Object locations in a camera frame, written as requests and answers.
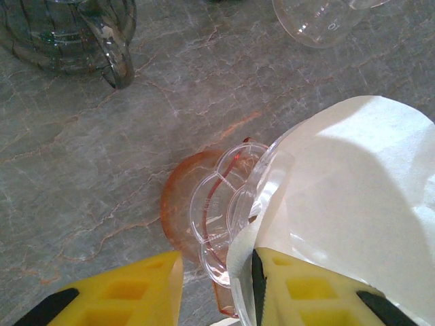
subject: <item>marble countertop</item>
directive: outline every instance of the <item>marble countertop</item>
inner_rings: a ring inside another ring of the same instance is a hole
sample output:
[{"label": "marble countertop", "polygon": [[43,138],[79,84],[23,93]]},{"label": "marble countertop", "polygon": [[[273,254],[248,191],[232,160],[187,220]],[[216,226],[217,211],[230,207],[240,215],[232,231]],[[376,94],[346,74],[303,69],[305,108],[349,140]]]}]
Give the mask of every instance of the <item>marble countertop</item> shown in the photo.
[{"label": "marble countertop", "polygon": [[[296,43],[270,1],[138,0],[133,84],[44,73],[0,50],[0,324],[79,278],[171,249],[159,198],[207,147],[270,144],[346,98],[435,120],[435,2],[391,0],[345,43]],[[179,324],[220,316],[186,262]]]}]

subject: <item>glass handle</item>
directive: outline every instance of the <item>glass handle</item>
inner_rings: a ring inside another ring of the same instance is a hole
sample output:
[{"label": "glass handle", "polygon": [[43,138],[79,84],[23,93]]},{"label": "glass handle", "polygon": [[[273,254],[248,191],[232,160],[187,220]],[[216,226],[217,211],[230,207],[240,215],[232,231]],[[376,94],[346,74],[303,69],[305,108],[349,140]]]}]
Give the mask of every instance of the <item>glass handle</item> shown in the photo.
[{"label": "glass handle", "polygon": [[103,69],[103,77],[115,89],[130,85],[135,77],[133,64],[125,36],[116,25],[116,15],[107,3],[104,7],[98,0],[87,0],[77,7],[80,16],[94,33],[110,69]]}]

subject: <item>clear glass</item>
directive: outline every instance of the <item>clear glass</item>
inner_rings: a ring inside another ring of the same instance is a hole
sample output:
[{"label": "clear glass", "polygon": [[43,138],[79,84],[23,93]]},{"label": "clear glass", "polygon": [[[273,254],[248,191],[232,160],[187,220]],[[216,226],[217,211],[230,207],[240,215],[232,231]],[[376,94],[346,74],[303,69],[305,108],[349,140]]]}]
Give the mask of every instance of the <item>clear glass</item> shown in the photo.
[{"label": "clear glass", "polygon": [[230,244],[228,220],[234,198],[246,183],[267,146],[246,142],[229,149],[218,160],[214,171],[194,190],[190,202],[190,228],[201,244],[199,257],[206,273],[217,284],[229,288],[226,254]]},{"label": "clear glass", "polygon": [[0,43],[39,68],[101,71],[124,88],[134,78],[128,43],[135,21],[134,0],[2,0]]},{"label": "clear glass", "polygon": [[[192,192],[198,184],[214,172],[223,151],[202,151],[181,162],[164,185],[160,198],[160,220],[169,242],[190,261],[199,263],[201,244],[190,227],[189,208]],[[212,282],[217,308],[222,314],[237,317],[231,291]]]},{"label": "clear glass", "polygon": [[284,29],[312,48],[329,48],[346,38],[368,9],[387,0],[273,0]]},{"label": "clear glass", "polygon": [[[284,140],[291,132],[295,131],[295,129],[297,129],[303,123],[304,122],[301,122],[293,126],[291,129],[281,135],[267,149],[267,151],[255,165],[248,177],[248,180],[246,180],[245,185],[239,190],[238,193],[236,193],[236,195],[234,195],[233,201],[228,208],[228,229],[230,230],[230,243],[234,240],[236,235],[248,225],[248,223],[253,221],[254,217],[258,213],[267,207],[268,201],[271,199],[274,191],[283,181],[283,179],[279,177],[281,173],[277,173],[275,174],[276,177],[273,178],[274,180],[271,184],[271,187],[267,187],[267,183],[269,182],[265,182],[265,177],[267,174],[274,172],[269,169],[269,166],[277,157],[277,155],[284,155],[289,160],[289,164],[292,164],[291,161],[293,157],[288,153],[278,153],[277,147],[282,140]],[[249,259],[245,262],[243,270],[251,270],[251,262]],[[240,323],[244,326],[255,325],[249,318],[249,313],[245,306],[245,298],[247,296],[243,292],[243,289],[252,286],[251,284],[245,284],[245,282],[249,282],[250,280],[236,277],[232,279],[232,281],[234,283],[231,284],[231,292],[237,316],[240,318]]]}]

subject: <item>glass measuring cup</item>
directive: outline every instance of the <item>glass measuring cup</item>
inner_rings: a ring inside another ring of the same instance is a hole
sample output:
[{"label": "glass measuring cup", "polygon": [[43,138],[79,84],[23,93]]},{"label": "glass measuring cup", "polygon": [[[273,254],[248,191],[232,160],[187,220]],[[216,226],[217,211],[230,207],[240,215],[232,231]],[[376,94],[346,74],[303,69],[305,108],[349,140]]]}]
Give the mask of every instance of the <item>glass measuring cup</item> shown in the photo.
[{"label": "glass measuring cup", "polygon": [[341,42],[368,13],[388,0],[273,0],[284,29],[312,48],[329,48]]}]

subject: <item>yellow sponge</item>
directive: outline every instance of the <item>yellow sponge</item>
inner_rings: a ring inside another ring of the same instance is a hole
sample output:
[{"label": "yellow sponge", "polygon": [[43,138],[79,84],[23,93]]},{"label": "yellow sponge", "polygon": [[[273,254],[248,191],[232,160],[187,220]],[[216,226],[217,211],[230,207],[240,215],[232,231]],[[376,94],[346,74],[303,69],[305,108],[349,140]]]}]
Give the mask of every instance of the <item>yellow sponge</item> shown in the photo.
[{"label": "yellow sponge", "polygon": [[72,283],[15,325],[176,326],[183,288],[177,251]]},{"label": "yellow sponge", "polygon": [[375,288],[272,249],[256,251],[266,279],[262,326],[384,326],[357,295],[384,297]]}]

